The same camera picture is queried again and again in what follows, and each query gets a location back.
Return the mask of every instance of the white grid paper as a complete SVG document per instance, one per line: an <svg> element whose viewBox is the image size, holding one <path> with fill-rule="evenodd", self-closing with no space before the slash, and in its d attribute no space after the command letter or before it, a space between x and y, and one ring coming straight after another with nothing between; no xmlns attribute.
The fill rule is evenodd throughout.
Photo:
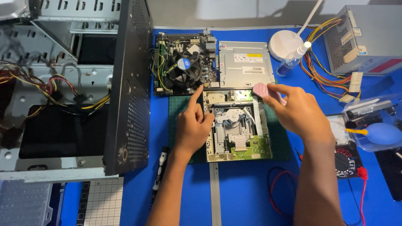
<svg viewBox="0 0 402 226"><path fill-rule="evenodd" d="M123 177L91 181L83 226L119 226Z"/></svg>

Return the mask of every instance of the spray bottle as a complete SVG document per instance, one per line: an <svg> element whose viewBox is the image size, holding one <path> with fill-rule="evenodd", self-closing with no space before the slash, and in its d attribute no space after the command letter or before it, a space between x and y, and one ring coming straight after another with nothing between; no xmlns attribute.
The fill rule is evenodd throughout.
<svg viewBox="0 0 402 226"><path fill-rule="evenodd" d="M303 55L311 47L310 42L305 42L294 53L290 53L276 68L276 73L279 76L287 75L294 67L296 67L302 60Z"/></svg>

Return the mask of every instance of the red label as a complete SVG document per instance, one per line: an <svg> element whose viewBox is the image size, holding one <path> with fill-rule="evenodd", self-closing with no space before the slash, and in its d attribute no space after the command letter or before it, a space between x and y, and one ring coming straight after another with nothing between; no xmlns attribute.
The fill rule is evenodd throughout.
<svg viewBox="0 0 402 226"><path fill-rule="evenodd" d="M397 64L399 64L400 62L402 62L402 59L390 59L387 62L375 67L373 70L369 71L369 73L380 73L385 71L386 69L393 67Z"/></svg>

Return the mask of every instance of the blue work surface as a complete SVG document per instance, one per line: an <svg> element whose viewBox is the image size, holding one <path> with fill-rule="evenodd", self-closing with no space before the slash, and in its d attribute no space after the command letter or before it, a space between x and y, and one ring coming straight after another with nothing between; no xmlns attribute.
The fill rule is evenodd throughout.
<svg viewBox="0 0 402 226"><path fill-rule="evenodd" d="M217 41L268 42L271 36L279 30L253 29L211 31L211 33ZM306 29L302 33L302 38L305 39L310 31ZM173 34L198 33L200 31L154 30L154 34L158 34L158 32ZM329 68L323 38L317 39L312 48L324 67ZM271 61L272 68L275 70L279 62L273 58ZM321 68L317 66L316 69L318 73L325 75ZM402 84L402 75L400 74L402 74L401 70L384 77L365 76L361 88L361 98L401 92L398 89ZM340 113L343 110L339 102L322 93L299 66L286 77L276 75L275 77L280 84L299 86L306 92L313 94L325 114ZM268 198L266 179L268 170L274 166L281 166L296 175L299 174L300 161L296 159L297 155L294 148L302 152L303 144L297 135L288 132L288 136L294 154L289 162L252 160L219 163L222 225L292 225L289 219L279 215L272 208ZM120 225L144 225L148 217L152 185L158 166L157 159L159 159L162 146L168 145L168 97L152 96L151 98L149 142L149 166L125 174ZM363 207L366 225L402 225L402 218L400 217L402 203L393 201L374 153L362 149L359 149L359 153L369 177ZM348 180L338 180L338 185L340 205L345 222L350 226L362 225L359 216L359 204L363 180L360 178L350 179L350 186ZM293 214L294 189L287 177L278 179L273 197L279 209L285 213ZM208 163L189 165L183 183L180 225L212 225L210 200Z"/></svg>

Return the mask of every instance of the pink pad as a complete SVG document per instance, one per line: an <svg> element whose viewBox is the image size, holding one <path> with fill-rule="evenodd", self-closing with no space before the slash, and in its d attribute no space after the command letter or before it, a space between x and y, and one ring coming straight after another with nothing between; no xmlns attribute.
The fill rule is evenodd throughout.
<svg viewBox="0 0 402 226"><path fill-rule="evenodd" d="M281 97L281 94L279 92L268 89L267 85L262 82L255 84L252 91L261 98L269 96L275 98L282 105L287 104L287 102Z"/></svg>

